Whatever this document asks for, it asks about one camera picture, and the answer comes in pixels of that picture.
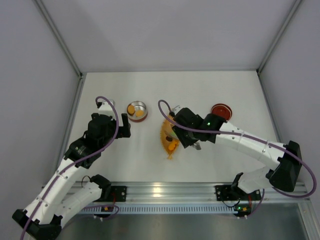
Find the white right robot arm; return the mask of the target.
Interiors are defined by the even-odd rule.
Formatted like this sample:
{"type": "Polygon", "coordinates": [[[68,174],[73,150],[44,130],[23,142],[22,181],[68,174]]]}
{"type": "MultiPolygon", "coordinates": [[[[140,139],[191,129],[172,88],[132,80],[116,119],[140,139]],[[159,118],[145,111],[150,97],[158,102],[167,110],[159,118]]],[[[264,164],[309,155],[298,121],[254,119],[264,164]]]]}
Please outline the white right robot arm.
{"type": "Polygon", "coordinates": [[[176,111],[173,120],[177,124],[172,126],[172,130],[184,148],[198,141],[211,142],[230,147],[264,165],[263,168],[237,174],[232,188],[246,194],[270,187],[287,193],[294,191],[302,167],[297,160],[301,158],[298,143],[258,139],[219,115],[209,113],[202,118],[187,107],[176,111]]]}

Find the large round dotted biscuit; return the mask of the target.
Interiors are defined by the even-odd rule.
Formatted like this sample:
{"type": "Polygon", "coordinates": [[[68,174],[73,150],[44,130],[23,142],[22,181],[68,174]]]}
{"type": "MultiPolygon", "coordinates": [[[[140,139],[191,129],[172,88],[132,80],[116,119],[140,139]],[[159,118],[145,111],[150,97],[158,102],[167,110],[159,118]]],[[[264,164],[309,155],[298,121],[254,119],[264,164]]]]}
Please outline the large round dotted biscuit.
{"type": "Polygon", "coordinates": [[[145,114],[145,112],[143,110],[138,110],[136,113],[135,113],[135,116],[137,118],[140,118],[142,117],[143,115],[145,114]]]}

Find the stainless steel tongs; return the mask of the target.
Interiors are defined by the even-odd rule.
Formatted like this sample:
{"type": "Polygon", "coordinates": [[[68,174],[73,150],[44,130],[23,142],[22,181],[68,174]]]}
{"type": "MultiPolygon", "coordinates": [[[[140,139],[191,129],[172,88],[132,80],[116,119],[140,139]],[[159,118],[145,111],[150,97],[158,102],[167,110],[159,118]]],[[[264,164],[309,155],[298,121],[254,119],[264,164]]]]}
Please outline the stainless steel tongs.
{"type": "Polygon", "coordinates": [[[198,142],[194,143],[194,144],[192,145],[192,147],[195,148],[197,151],[199,151],[199,150],[202,149],[202,148],[201,148],[201,145],[200,145],[198,142]]]}

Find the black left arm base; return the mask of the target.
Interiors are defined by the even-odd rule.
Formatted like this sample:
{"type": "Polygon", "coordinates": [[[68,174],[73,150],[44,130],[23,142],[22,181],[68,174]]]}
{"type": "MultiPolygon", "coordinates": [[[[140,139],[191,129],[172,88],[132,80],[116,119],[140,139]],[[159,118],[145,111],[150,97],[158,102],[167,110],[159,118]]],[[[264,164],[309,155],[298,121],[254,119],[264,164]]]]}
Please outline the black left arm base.
{"type": "Polygon", "coordinates": [[[103,190],[98,202],[123,203],[127,199],[127,186],[116,185],[110,186],[107,190],[103,190]]]}

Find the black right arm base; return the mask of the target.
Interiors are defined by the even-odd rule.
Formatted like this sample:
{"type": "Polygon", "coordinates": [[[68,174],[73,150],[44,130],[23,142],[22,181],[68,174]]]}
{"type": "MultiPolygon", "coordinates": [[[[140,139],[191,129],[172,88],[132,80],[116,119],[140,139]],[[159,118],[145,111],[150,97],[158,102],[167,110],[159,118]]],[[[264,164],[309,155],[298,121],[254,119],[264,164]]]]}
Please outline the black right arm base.
{"type": "Polygon", "coordinates": [[[259,190],[252,193],[245,193],[240,188],[232,188],[230,184],[216,185],[215,187],[216,199],[219,202],[226,201],[260,201],[262,194],[259,190]]]}

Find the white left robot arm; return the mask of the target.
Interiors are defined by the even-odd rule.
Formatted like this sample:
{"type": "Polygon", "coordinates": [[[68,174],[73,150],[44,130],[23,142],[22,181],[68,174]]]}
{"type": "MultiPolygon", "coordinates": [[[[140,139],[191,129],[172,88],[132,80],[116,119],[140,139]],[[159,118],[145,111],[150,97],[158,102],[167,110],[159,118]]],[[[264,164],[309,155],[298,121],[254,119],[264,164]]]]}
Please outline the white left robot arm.
{"type": "Polygon", "coordinates": [[[24,209],[17,209],[12,219],[36,240],[55,240],[67,222],[87,205],[105,202],[111,198],[112,183],[100,174],[75,194],[67,193],[79,178],[87,175],[102,151],[115,139],[129,138],[131,125],[126,113],[121,114],[123,125],[117,117],[93,113],[83,135],[72,142],[58,169],[40,194],[24,209]]]}

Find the small round sandwich cookie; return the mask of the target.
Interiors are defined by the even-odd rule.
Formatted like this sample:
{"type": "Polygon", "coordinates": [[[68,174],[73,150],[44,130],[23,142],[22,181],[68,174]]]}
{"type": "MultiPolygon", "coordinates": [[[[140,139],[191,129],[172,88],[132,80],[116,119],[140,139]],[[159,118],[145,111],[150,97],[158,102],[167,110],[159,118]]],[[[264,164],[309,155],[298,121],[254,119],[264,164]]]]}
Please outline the small round sandwich cookie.
{"type": "Polygon", "coordinates": [[[135,107],[133,105],[129,105],[127,107],[127,112],[130,114],[130,115],[133,115],[135,113],[135,107]]]}

